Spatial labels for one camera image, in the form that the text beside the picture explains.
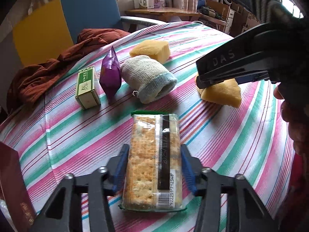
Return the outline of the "person right hand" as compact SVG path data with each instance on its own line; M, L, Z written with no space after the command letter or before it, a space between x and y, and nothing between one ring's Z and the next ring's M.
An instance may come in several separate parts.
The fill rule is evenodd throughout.
M281 117L288 123L288 133L298 155L308 154L308 117L304 109L284 100L281 104Z

